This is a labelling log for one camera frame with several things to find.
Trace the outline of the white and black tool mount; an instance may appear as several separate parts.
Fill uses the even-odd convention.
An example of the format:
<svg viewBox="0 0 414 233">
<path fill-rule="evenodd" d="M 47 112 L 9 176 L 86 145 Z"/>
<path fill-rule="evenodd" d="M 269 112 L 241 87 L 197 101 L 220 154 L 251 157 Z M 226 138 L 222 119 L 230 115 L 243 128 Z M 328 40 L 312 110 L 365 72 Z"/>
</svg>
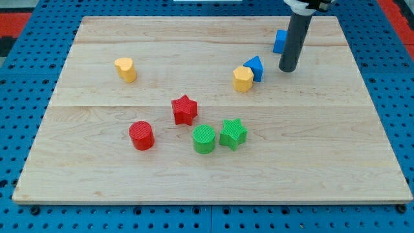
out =
<svg viewBox="0 0 414 233">
<path fill-rule="evenodd" d="M 283 0 L 290 9 L 301 16 L 311 16 L 315 12 L 327 12 L 336 0 Z"/>
</svg>

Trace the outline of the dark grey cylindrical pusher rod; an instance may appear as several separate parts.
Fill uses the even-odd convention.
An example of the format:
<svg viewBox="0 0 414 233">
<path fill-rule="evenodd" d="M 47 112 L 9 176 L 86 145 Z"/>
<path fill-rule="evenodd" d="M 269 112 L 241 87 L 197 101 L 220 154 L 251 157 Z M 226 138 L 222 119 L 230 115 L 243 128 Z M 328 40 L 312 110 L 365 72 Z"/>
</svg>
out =
<svg viewBox="0 0 414 233">
<path fill-rule="evenodd" d="M 312 15 L 303 16 L 297 13 L 291 15 L 285 45 L 279 61 L 279 69 L 283 72 L 296 70 L 311 19 Z"/>
</svg>

